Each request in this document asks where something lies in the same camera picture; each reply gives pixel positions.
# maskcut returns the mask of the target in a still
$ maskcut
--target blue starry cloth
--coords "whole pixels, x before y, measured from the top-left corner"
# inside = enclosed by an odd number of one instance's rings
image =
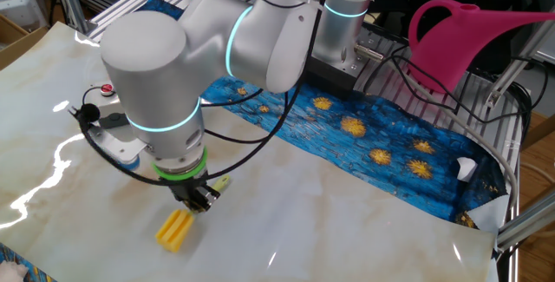
[[[183,12],[162,0],[148,0],[141,10],[175,19]],[[226,77],[202,97],[229,102],[257,90]],[[284,111],[284,95],[263,92],[224,108],[271,131]],[[379,96],[353,93],[341,101],[305,84],[277,136],[433,216],[465,226],[475,227],[468,211],[507,195],[500,166],[484,148]],[[469,182],[457,179],[460,157],[477,162]]]

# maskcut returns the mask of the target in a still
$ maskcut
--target yellow foam block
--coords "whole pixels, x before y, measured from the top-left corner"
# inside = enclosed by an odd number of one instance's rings
[[[229,174],[226,174],[224,176],[222,176],[221,178],[219,178],[214,185],[212,186],[212,188],[220,193],[222,193],[222,191],[224,191],[224,189],[229,185],[231,177],[229,176]]]
[[[156,233],[156,242],[170,252],[177,252],[193,224],[194,216],[185,209],[175,210]]]

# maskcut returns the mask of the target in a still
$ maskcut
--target pink watering can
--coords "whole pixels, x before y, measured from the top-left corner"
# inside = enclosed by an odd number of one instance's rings
[[[424,12],[445,7],[451,16],[435,25],[418,41],[416,31]],[[473,4],[453,0],[432,0],[422,5],[408,27],[410,60],[453,91],[474,57],[495,37],[524,24],[555,20],[555,13],[507,12],[480,10]],[[441,93],[445,90],[418,69],[411,74],[426,87]]]

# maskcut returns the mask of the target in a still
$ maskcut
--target marble-patterned sheet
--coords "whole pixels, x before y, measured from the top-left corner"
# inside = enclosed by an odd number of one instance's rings
[[[65,281],[484,281],[490,233],[438,219],[279,138],[232,172],[178,253],[154,235],[182,204],[129,179],[65,108],[103,76],[98,47],[57,24],[0,72],[0,242]],[[206,126],[266,132],[222,108]],[[252,146],[205,137],[211,172]],[[140,172],[152,174],[146,155]]]

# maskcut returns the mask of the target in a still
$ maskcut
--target small yellow piece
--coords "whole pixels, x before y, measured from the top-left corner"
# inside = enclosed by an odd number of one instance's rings
[[[430,146],[430,144],[427,141],[423,141],[423,140],[413,140],[413,145],[415,146],[415,148],[423,153],[426,154],[433,154],[435,153],[434,148],[432,148]]]
[[[240,95],[246,95],[245,87],[237,89],[237,93],[240,94]]]
[[[432,168],[425,161],[412,160],[408,162],[408,167],[413,174],[421,177],[422,179],[432,179]]]
[[[366,134],[366,127],[362,121],[353,117],[343,117],[341,128],[357,138],[363,137]]]
[[[212,186],[212,188],[220,193],[229,185],[231,177],[229,174],[226,174],[219,178],[216,183]]]
[[[170,252],[177,252],[193,224],[194,216],[187,210],[177,209],[156,233],[156,242]]]
[[[370,151],[369,154],[372,161],[378,165],[389,165],[391,164],[391,153],[380,148],[375,148]]]
[[[314,100],[312,100],[312,103],[314,103],[314,106],[323,110],[328,110],[331,108],[331,101],[328,98],[324,98],[324,97],[318,97]]]

